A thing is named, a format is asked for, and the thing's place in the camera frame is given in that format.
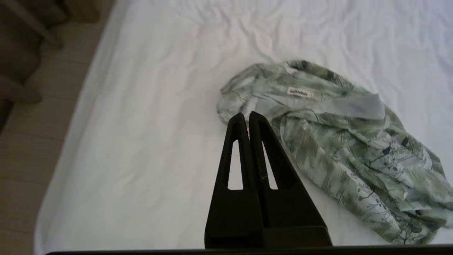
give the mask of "clothing label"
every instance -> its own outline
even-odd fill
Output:
[[[312,98],[313,94],[310,91],[303,90],[300,88],[293,88],[293,87],[288,87],[288,90],[286,91],[288,95],[295,95],[295,96],[300,96],[303,98]]]

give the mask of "wrinkled sheet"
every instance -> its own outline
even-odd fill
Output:
[[[379,93],[453,182],[452,12],[448,0],[118,1],[39,212],[35,254],[203,248],[226,131],[219,90],[253,63],[306,59]],[[388,244],[302,179],[334,245]],[[453,243],[453,232],[433,243]]]

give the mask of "fabric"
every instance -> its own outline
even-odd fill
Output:
[[[297,171],[385,240],[429,243],[453,226],[439,158],[379,99],[304,60],[255,64],[222,88],[221,120],[266,116]]]

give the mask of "floor tile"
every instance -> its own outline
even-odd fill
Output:
[[[4,255],[32,255],[33,234],[0,229],[0,251]]]
[[[47,185],[0,179],[0,229],[33,233]]]
[[[36,104],[16,104],[5,131],[63,140],[76,101],[43,96]]]
[[[0,135],[0,178],[48,184],[62,141],[14,132]]]
[[[97,23],[77,23],[77,22],[69,22],[72,26],[77,26],[81,28],[88,28],[93,30],[102,31],[106,22],[108,20],[109,14],[111,9],[113,8],[114,0],[97,0],[96,7],[101,12],[101,16],[99,18],[99,22]]]
[[[89,64],[96,51],[101,32],[71,24],[63,24],[50,29],[63,43],[62,49],[57,49],[47,42],[41,45],[41,55],[74,62]]]
[[[64,59],[43,57],[25,86],[42,95],[77,100],[89,65]]]

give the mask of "mattress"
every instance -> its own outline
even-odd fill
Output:
[[[35,254],[203,248],[226,132],[219,90],[254,63],[306,59],[379,93],[452,183],[452,12],[448,0],[118,1],[41,205]],[[334,245],[388,244],[301,178]],[[453,231],[433,243],[453,243]]]

